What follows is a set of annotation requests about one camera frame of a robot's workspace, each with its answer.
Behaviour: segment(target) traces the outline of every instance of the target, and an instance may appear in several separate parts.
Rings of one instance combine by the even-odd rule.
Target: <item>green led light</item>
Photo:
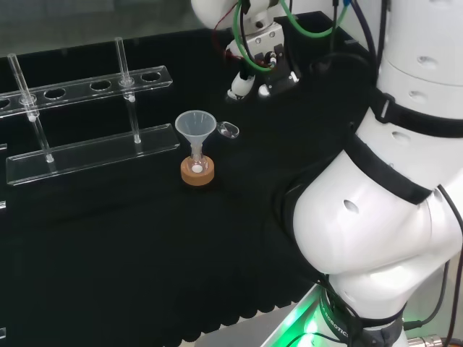
[[[297,321],[297,319],[300,317],[300,314],[297,314],[297,309],[293,309],[290,314],[284,319],[284,326],[285,327],[290,327],[294,324],[294,322]]]
[[[318,330],[317,323],[315,322],[315,318],[311,317],[310,319],[307,320],[307,322],[304,325],[304,332],[307,333],[304,337],[302,337],[297,344],[297,347],[311,347],[313,339],[315,335],[311,333],[316,333]]]

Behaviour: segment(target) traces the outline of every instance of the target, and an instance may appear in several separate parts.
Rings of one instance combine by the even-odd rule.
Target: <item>black cable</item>
[[[445,338],[442,338],[442,343],[446,343],[446,339]],[[453,345],[453,346],[460,346],[460,347],[463,347],[463,340],[460,340],[458,338],[452,338],[450,340],[450,345]]]
[[[373,40],[370,27],[368,26],[367,20],[365,19],[365,16],[363,15],[363,12],[357,0],[351,0],[351,5],[352,5],[352,8],[354,9],[355,15],[357,16],[360,22],[360,25],[362,26],[365,39],[367,40],[368,51],[370,52],[370,57],[371,57],[371,69],[373,71],[373,76],[376,81],[378,77],[378,57],[376,56],[375,41]]]
[[[358,54],[355,54],[355,53],[344,53],[344,52],[328,53],[325,56],[322,56],[321,58],[312,61],[312,64],[317,64],[326,59],[333,60],[333,59],[343,59],[343,58],[354,59],[364,64],[366,67],[371,67],[370,62],[367,59],[363,58],[362,56],[359,56]]]
[[[295,338],[293,338],[289,344],[286,345],[286,347],[290,347],[293,345],[293,343],[297,342],[298,340],[300,340],[301,338],[303,338],[304,336],[306,335],[316,335],[316,336],[320,336],[321,338],[325,338],[326,340],[330,340],[330,341],[333,341],[333,342],[336,342],[336,343],[342,343],[340,340],[337,340],[335,338],[330,338],[329,336],[326,336],[324,334],[320,334],[320,333],[303,333],[301,335],[298,335],[296,336]]]
[[[458,224],[462,230],[463,233],[463,220],[458,212],[458,209],[456,208],[454,202],[451,200],[449,194],[447,194],[447,191],[441,186],[438,186],[439,190],[441,191],[443,197],[447,200],[447,203],[449,204],[452,212],[455,214],[456,220],[458,221]],[[460,285],[462,283],[462,271],[463,271],[463,250],[460,254],[460,260],[458,262],[458,268],[456,270],[456,282],[455,282],[455,293],[454,293],[454,301],[452,303],[452,308],[451,308],[451,318],[450,318],[450,326],[449,326],[449,333],[447,334],[446,337],[446,342],[444,343],[444,347],[449,347],[449,344],[451,342],[452,336],[454,334],[454,329],[455,329],[455,323],[456,323],[456,311],[458,310],[458,300],[459,300],[459,292],[460,292]]]
[[[336,26],[338,25],[338,6],[339,0],[333,0],[333,31],[331,32],[330,37],[330,53],[334,52],[334,43],[335,43],[335,35]]]
[[[388,0],[381,0],[381,23],[378,42],[378,68],[383,60],[384,40],[386,39],[386,21],[388,18]]]
[[[446,294],[446,287],[447,287],[447,275],[449,274],[449,263],[450,261],[446,262],[446,265],[443,269],[443,277],[442,277],[442,286],[441,286],[441,293],[439,295],[439,300],[437,302],[437,305],[433,311],[433,313],[430,314],[428,318],[425,320],[414,320],[412,322],[404,322],[404,330],[412,330],[416,329],[418,327],[422,327],[425,324],[428,324],[431,320],[434,319],[434,317],[437,315],[437,312],[439,312],[439,309],[442,306],[443,298]]]

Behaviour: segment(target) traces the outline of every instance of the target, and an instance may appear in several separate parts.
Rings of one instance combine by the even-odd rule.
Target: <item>black cloth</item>
[[[5,187],[0,326],[8,346],[178,346],[307,292],[315,271],[275,223],[270,199],[282,181],[341,150],[347,125],[359,124],[368,107],[368,76],[354,61],[310,75],[329,38],[310,40],[284,23],[304,73],[300,86],[271,100],[255,90],[239,104],[224,97],[239,66],[213,50],[210,30],[125,42],[130,69],[164,64],[174,80],[137,94],[140,128],[202,109],[241,135],[206,140],[216,177],[201,189],[180,178],[190,150],[180,135],[174,151]],[[322,14],[301,23],[331,25]],[[232,37],[219,39],[225,46]],[[114,43],[19,60],[31,87],[118,69]],[[0,92],[14,90],[6,59],[0,75]],[[50,146],[129,130],[122,97],[43,111],[41,120]],[[38,149],[25,116],[0,120],[5,142],[8,155]]]

